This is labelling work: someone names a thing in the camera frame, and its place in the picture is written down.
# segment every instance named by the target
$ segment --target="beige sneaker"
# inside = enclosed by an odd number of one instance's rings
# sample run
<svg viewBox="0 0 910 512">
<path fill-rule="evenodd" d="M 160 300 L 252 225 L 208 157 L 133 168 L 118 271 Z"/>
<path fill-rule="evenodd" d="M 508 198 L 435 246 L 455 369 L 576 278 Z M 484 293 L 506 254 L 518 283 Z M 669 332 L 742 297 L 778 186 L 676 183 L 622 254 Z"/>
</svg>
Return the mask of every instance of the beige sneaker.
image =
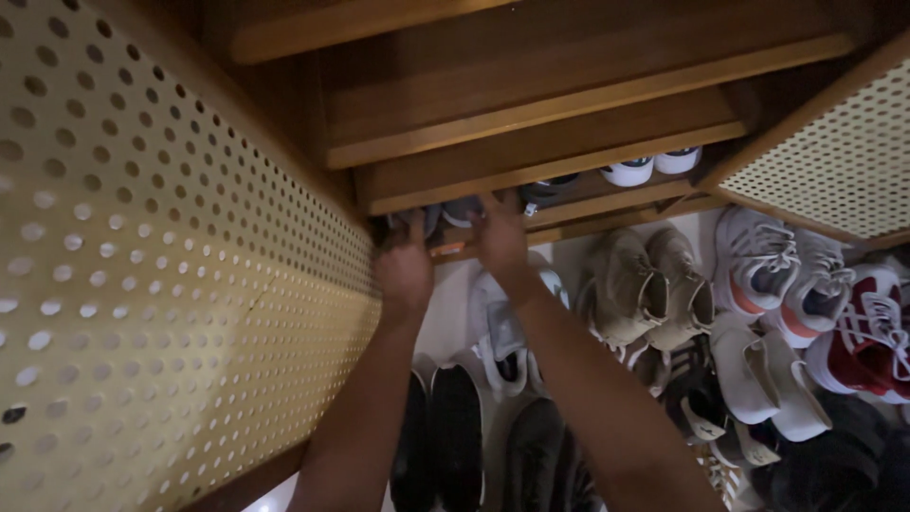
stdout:
<svg viewBox="0 0 910 512">
<path fill-rule="evenodd" d="M 667 278 L 648 261 L 642 237 L 616 230 L 593 262 L 594 328 L 613 346 L 625 346 L 667 319 Z"/>
<path fill-rule="evenodd" d="M 696 334 L 711 332 L 714 296 L 711 283 L 695 269 L 692 244 L 674 228 L 654 233 L 648 255 L 670 282 L 668 319 L 644 337 L 658 350 L 671 351 Z"/>
</svg>

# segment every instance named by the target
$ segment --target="shoe tongue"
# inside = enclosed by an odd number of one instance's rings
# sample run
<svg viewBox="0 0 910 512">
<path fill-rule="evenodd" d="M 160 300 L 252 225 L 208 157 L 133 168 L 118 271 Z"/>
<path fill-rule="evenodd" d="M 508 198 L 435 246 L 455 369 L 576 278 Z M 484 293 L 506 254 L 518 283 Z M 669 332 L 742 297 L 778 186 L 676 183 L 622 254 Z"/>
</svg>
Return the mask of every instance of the shoe tongue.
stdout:
<svg viewBox="0 0 910 512">
<path fill-rule="evenodd" d="M 509 354 L 526 346 L 524 331 L 508 302 L 491 303 L 487 307 L 487 322 L 496 361 L 503 361 Z"/>
</svg>

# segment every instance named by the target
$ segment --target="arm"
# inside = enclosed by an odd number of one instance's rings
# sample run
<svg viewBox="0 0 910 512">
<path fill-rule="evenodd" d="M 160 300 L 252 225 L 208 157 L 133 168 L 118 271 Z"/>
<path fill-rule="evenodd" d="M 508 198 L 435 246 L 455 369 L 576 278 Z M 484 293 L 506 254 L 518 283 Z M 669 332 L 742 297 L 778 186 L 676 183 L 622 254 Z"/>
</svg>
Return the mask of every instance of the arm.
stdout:
<svg viewBox="0 0 910 512">
<path fill-rule="evenodd" d="M 611 512 L 726 510 L 660 406 L 527 263 L 516 198 L 481 196 L 480 262 L 509 296 L 547 389 L 586 454 Z"/>
<path fill-rule="evenodd" d="M 382 315 L 373 338 L 319 421 L 288 512 L 379 510 L 398 444 L 411 357 L 433 292 L 415 214 L 407 243 L 376 260 Z"/>
</svg>

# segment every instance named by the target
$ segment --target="perforated door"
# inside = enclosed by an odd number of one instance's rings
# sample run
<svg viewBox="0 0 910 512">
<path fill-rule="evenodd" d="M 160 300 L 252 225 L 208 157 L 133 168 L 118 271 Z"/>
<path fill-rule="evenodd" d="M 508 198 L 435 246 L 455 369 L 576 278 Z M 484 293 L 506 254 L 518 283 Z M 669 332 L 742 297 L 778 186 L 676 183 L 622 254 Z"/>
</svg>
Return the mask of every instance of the perforated door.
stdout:
<svg viewBox="0 0 910 512">
<path fill-rule="evenodd" d="M 871 239 L 910 228 L 910 61 L 727 178 L 723 189 Z"/>
<path fill-rule="evenodd" d="M 366 233 L 76 0 L 0 0 L 0 508 L 175 510 L 304 439 Z"/>
</svg>

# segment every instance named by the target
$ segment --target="hand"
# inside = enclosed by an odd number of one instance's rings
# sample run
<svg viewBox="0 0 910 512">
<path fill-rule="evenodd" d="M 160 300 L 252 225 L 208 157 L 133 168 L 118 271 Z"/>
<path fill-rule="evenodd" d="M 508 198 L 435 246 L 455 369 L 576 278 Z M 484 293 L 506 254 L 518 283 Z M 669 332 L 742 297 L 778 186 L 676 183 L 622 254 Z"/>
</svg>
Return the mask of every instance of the hand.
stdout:
<svg viewBox="0 0 910 512">
<path fill-rule="evenodd" d="M 433 266 L 423 243 L 423 209 L 415 209 L 410 229 L 400 220 L 390 239 L 391 246 L 374 262 L 376 281 L 382 289 L 382 313 L 419 315 L 427 311 L 433 294 Z"/>
<path fill-rule="evenodd" d="M 490 192 L 477 196 L 483 204 L 485 217 L 471 212 L 480 263 L 506 291 L 527 275 L 528 239 L 524 234 L 524 218 L 519 213 L 518 193 L 508 189 L 502 202 Z"/>
</svg>

